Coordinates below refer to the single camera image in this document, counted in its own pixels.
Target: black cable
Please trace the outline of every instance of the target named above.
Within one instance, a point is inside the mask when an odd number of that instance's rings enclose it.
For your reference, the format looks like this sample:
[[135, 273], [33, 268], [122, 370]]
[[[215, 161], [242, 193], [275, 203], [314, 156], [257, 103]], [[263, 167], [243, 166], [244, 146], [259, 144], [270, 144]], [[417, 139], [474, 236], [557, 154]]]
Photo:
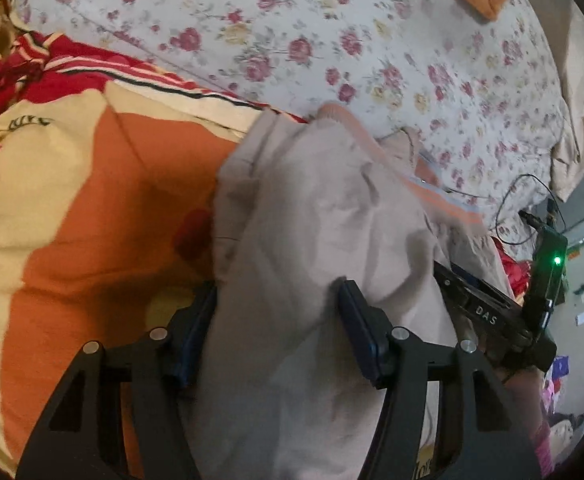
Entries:
[[519, 245], [523, 245], [526, 244], [529, 240], [531, 240], [534, 237], [534, 233], [532, 232], [532, 234], [530, 234], [525, 240], [523, 240], [522, 242], [506, 242], [503, 238], [500, 237], [500, 234], [498, 234], [498, 216], [500, 215], [500, 212], [503, 210], [503, 206], [505, 205], [505, 201], [507, 200], [507, 197], [510, 195], [510, 193], [512, 192], [512, 190], [514, 189], [514, 186], [516, 185], [516, 183], [521, 180], [522, 178], [526, 177], [526, 176], [530, 176], [532, 177], [534, 180], [537, 180], [538, 182], [540, 182], [540, 185], [543, 186], [550, 194], [550, 196], [553, 198], [554, 202], [556, 203], [556, 209], [558, 210], [558, 214], [560, 215], [560, 220], [563, 222], [563, 227], [567, 228], [567, 224], [565, 222], [565, 219], [563, 218], [563, 213], [561, 212], [560, 208], [558, 207], [558, 199], [556, 198], [555, 194], [553, 193], [553, 191], [547, 187], [547, 184], [545, 184], [540, 178], [538, 178], [536, 175], [532, 174], [532, 173], [522, 173], [520, 175], [518, 175], [513, 181], [512, 183], [509, 185], [509, 188], [507, 189], [507, 192], [505, 193], [505, 196], [503, 197], [503, 200], [500, 203], [500, 206], [498, 206], [498, 211], [496, 212], [496, 218], [494, 218], [494, 222], [495, 222], [495, 226], [494, 226], [494, 230], [496, 232], [496, 238], [498, 238], [498, 240], [503, 244], [503, 245], [509, 245], [509, 246], [519, 246]]

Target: white wall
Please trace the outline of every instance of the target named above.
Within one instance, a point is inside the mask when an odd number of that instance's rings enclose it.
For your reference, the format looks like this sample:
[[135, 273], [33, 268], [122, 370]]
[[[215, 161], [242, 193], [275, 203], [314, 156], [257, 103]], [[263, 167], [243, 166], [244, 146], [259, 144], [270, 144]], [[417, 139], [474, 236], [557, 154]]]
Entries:
[[569, 375], [555, 410], [579, 415], [584, 413], [584, 324], [577, 326], [576, 316], [584, 312], [584, 302], [573, 291], [584, 284], [584, 247], [578, 257], [567, 262], [567, 276], [572, 292], [556, 307], [549, 326], [558, 355], [569, 356]]

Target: grey garment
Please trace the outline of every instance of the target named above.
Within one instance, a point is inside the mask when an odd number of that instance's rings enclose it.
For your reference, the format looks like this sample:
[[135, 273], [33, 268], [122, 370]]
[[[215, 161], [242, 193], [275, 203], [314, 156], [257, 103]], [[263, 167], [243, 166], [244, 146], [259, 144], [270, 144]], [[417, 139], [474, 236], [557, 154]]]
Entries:
[[[388, 162], [361, 128], [319, 117], [264, 112], [218, 175], [219, 302], [186, 417], [207, 480], [357, 478], [384, 393], [361, 376], [337, 317], [339, 277], [393, 324], [457, 342], [433, 278], [447, 257], [397, 173], [412, 157]], [[429, 393], [422, 444], [435, 433]]]

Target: floral bedsheet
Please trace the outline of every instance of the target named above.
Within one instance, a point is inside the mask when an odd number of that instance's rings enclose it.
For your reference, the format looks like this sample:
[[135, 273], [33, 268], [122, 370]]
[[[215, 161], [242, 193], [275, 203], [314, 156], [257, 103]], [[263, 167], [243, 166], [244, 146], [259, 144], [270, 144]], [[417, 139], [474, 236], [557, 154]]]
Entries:
[[[211, 88], [301, 116], [338, 100], [376, 137], [414, 126], [446, 186], [466, 193], [459, 197], [490, 226], [518, 174], [549, 182], [550, 150], [569, 128], [527, 0], [510, 0], [492, 23], [462, 0], [18, 1], [34, 29], [62, 30]], [[543, 195], [521, 181], [502, 218]], [[504, 235], [518, 233], [510, 224]]]

